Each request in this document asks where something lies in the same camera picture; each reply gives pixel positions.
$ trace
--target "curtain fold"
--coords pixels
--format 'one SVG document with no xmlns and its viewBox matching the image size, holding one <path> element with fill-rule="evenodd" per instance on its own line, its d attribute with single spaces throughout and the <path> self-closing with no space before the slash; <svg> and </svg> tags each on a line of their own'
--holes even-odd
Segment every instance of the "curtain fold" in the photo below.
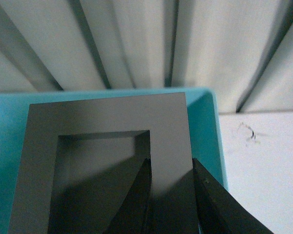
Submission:
<svg viewBox="0 0 293 234">
<path fill-rule="evenodd" d="M 66 0 L 0 0 L 0 5 L 64 90 L 104 89 Z"/>
<path fill-rule="evenodd" d="M 280 110 L 293 110 L 293 24 L 242 107 L 243 112 Z"/>
<path fill-rule="evenodd" d="M 183 0 L 173 86 L 207 86 L 220 112 L 235 112 L 256 79 L 291 4 L 288 0 Z"/>
<path fill-rule="evenodd" d="M 0 93 L 170 86 L 293 110 L 293 0 L 0 0 Z"/>
</svg>

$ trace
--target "white surface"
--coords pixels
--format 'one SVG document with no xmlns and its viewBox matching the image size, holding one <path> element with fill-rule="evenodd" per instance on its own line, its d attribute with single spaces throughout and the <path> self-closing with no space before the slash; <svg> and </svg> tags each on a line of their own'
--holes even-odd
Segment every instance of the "white surface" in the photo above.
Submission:
<svg viewBox="0 0 293 234">
<path fill-rule="evenodd" d="M 225 115 L 220 127 L 229 192 L 272 232 L 293 233 L 293 113 Z"/>
<path fill-rule="evenodd" d="M 264 110 L 293 110 L 293 24 L 242 108 Z"/>
</svg>

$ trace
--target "gray cutout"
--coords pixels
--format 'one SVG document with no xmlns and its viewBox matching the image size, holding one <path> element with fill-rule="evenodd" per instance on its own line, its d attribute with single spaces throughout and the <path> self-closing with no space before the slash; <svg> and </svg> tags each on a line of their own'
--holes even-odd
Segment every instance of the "gray cutout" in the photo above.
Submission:
<svg viewBox="0 0 293 234">
<path fill-rule="evenodd" d="M 52 206 L 56 206 L 56 197 L 67 187 L 78 186 L 86 178 L 112 168 L 113 163 L 136 162 L 133 165 L 138 166 L 132 166 L 129 179 L 122 181 L 123 191 L 117 193 L 110 214 L 97 215 L 106 215 L 105 222 L 99 225 L 99 221 L 93 221 L 97 221 L 98 232 L 104 231 L 149 150 L 155 233 L 197 233 L 184 93 L 30 105 L 9 233 L 46 234 L 51 197 Z M 98 162 L 100 159 L 100 166 L 89 167 L 95 162 L 89 151 Z M 89 195 L 80 194 L 79 201 Z M 89 233 L 94 233 L 95 227 L 90 226 Z"/>
</svg>

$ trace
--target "blue plastic tray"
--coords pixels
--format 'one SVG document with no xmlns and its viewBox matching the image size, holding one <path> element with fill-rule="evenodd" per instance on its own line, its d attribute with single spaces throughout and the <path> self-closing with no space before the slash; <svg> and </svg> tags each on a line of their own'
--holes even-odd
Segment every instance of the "blue plastic tray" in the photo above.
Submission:
<svg viewBox="0 0 293 234">
<path fill-rule="evenodd" d="M 0 233 L 7 233 L 29 104 L 185 92 L 192 157 L 227 187 L 214 93 L 206 88 L 0 94 Z"/>
</svg>

